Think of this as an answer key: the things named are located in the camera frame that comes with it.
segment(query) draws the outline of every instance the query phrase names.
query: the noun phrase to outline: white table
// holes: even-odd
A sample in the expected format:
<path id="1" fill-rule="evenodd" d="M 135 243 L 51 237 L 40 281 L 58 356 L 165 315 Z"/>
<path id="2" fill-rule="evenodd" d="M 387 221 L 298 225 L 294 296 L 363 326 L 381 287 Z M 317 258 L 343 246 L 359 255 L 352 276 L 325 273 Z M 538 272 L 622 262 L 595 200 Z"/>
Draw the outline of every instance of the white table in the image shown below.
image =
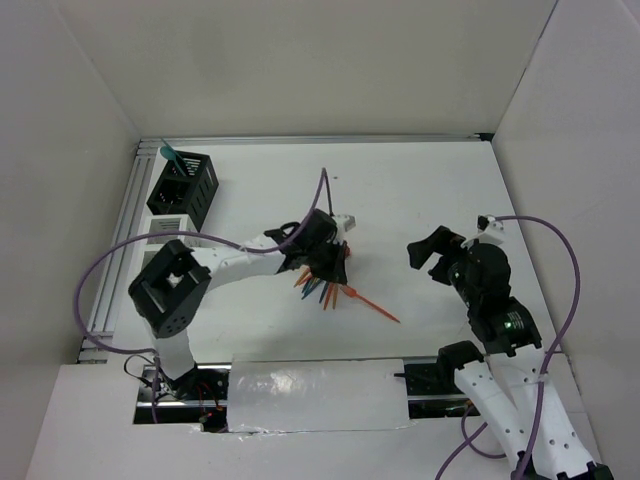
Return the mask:
<path id="1" fill-rule="evenodd" d="M 205 298 L 189 327 L 198 362 L 429 356 L 443 345 L 473 338 L 455 291 L 433 282 L 426 267 L 409 268 L 406 245 L 441 224 L 470 235 L 479 213 L 513 213 L 488 143 L 180 148 L 210 155 L 220 180 L 203 231 L 236 241 L 300 219 L 320 168 L 327 167 L 334 210 L 357 218 L 357 228 L 348 233 L 350 283 L 402 321 L 390 322 L 345 296 L 336 311 L 323 312 L 317 296 L 301 302 L 292 289 L 297 273 L 250 279 Z M 158 158 L 149 193 L 163 165 Z M 326 206 L 324 197 L 320 206 Z M 509 223 L 506 230 L 513 292 L 534 315 L 548 345 L 555 332 L 520 229 Z M 130 279 L 139 257 L 139 251 L 133 255 Z M 120 307 L 114 344 L 149 345 L 130 299 Z M 138 384 L 122 373 L 123 360 L 111 355 L 106 365 L 61 368 L 29 479 L 429 479 L 462 441 L 455 419 L 378 432 L 253 436 L 203 434 L 192 425 L 132 425 Z M 576 430 L 597 456 L 564 355 L 556 355 L 551 373 Z M 479 444 L 495 449 L 490 434 L 485 437 Z M 508 478 L 504 461 L 470 451 L 456 459 L 445 478 L 466 478 L 471 472 L 479 479 Z"/>

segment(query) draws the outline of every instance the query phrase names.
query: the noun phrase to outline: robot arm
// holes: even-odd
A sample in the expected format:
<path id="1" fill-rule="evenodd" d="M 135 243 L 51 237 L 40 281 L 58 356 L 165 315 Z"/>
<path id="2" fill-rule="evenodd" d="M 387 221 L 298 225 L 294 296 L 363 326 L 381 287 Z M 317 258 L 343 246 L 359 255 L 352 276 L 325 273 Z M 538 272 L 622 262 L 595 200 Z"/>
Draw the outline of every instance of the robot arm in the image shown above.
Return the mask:
<path id="1" fill-rule="evenodd" d="M 344 285 L 344 235 L 354 226 L 352 216 L 332 217 L 315 210 L 293 242 L 288 238 L 300 228 L 295 222 L 268 230 L 240 249 L 189 249 L 179 240 L 167 242 L 131 283 L 129 295 L 146 320 L 169 387 L 179 396 L 197 376 L 186 329 L 207 292 L 244 278 L 275 275 L 301 265 L 308 265 L 315 277 Z M 274 248 L 268 253 L 255 253 Z"/>
<path id="2" fill-rule="evenodd" d="M 498 247 L 503 226 L 493 217 L 479 217 L 479 232 L 470 239 L 439 227 L 431 236 L 410 244 L 410 264 L 420 269 L 440 255 L 431 277 L 453 286 L 468 308 L 471 329 L 483 344 L 489 366 L 472 342 L 440 350 L 441 375 L 469 396 L 517 468 L 531 434 L 538 382 L 544 383 L 544 403 L 527 478 L 612 479 L 608 467 L 596 465 L 577 438 L 548 375 L 540 377 L 545 356 L 542 340 L 529 311 L 511 296 L 511 268 Z M 508 394 L 493 374 L 503 377 Z"/>

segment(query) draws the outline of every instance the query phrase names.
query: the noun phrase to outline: wall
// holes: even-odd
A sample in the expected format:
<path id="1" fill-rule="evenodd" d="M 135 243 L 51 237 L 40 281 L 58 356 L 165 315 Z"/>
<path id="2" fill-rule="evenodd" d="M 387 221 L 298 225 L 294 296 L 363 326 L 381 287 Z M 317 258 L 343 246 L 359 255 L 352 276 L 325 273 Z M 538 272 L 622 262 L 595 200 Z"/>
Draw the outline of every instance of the wall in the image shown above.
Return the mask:
<path id="1" fill-rule="evenodd" d="M 143 136 L 494 132 L 555 0 L 56 0 Z"/>
<path id="2" fill-rule="evenodd" d="M 14 480 L 77 354 L 73 285 L 111 240 L 137 135 L 48 3 L 0 3 L 0 64 L 0 477 Z"/>
<path id="3" fill-rule="evenodd" d="M 640 12 L 638 2 L 628 7 Z M 640 417 L 640 26 L 622 1 L 560 0 L 494 147 L 516 210 L 574 243 L 582 301 L 566 347 L 603 459 L 637 478 Z M 559 325 L 571 299 L 567 254 L 526 230 Z"/>

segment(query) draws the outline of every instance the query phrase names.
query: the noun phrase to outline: black basket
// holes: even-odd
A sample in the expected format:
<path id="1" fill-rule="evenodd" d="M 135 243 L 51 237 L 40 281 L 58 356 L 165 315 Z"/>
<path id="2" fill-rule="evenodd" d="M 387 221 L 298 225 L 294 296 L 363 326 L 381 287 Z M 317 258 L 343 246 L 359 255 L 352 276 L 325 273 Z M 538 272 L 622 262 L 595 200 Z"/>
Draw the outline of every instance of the black basket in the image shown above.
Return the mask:
<path id="1" fill-rule="evenodd" d="M 209 155 L 177 153 L 184 160 L 187 175 L 176 169 L 174 162 L 167 162 L 147 206 L 154 215 L 186 213 L 200 231 L 218 190 L 218 178 Z"/>

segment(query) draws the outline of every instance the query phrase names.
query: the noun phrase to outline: white wall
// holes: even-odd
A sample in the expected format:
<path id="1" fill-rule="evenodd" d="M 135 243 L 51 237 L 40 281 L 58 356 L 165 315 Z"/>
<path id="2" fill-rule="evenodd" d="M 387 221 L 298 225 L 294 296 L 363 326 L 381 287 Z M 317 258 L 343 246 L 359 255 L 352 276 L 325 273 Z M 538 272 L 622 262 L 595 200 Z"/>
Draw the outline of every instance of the white wall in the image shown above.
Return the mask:
<path id="1" fill-rule="evenodd" d="M 137 137 L 45 1 L 0 2 L 0 64 L 0 477 L 14 480 L 77 354 L 73 284 L 111 240 Z"/>
<path id="2" fill-rule="evenodd" d="M 581 261 L 565 343 L 620 479 L 637 478 L 639 465 L 638 52 L 640 25 L 622 1 L 560 0 L 494 140 L 516 210 L 556 223 Z M 573 289 L 567 254 L 542 227 L 526 235 L 558 325 Z"/>
<path id="3" fill-rule="evenodd" d="M 555 0 L 56 0 L 144 136 L 494 132 Z"/>

